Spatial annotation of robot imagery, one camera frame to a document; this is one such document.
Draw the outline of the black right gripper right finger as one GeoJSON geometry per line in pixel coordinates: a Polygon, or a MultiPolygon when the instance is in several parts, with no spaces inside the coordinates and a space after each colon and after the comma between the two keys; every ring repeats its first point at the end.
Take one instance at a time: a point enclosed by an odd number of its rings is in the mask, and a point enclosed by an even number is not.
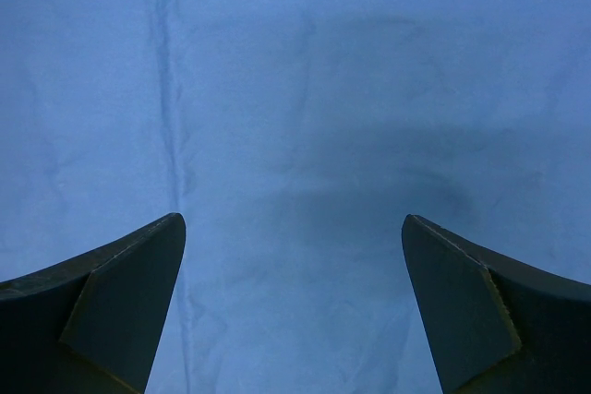
{"type": "Polygon", "coordinates": [[[417,215],[402,245],[443,392],[589,392],[589,285],[417,215]]]}

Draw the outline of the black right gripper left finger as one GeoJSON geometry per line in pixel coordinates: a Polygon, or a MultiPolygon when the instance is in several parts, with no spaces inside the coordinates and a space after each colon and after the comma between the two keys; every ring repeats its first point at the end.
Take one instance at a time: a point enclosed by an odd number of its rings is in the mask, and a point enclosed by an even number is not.
{"type": "Polygon", "coordinates": [[[185,243],[184,218],[170,213],[2,282],[2,392],[144,392],[185,243]]]}

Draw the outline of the blue surgical drape cloth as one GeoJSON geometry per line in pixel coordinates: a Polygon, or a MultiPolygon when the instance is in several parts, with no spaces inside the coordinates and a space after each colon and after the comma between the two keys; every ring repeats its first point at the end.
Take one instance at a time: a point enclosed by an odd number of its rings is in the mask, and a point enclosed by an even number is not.
{"type": "Polygon", "coordinates": [[[170,212],[151,393],[436,393],[418,214],[590,280],[590,0],[1,0],[1,277],[170,212]]]}

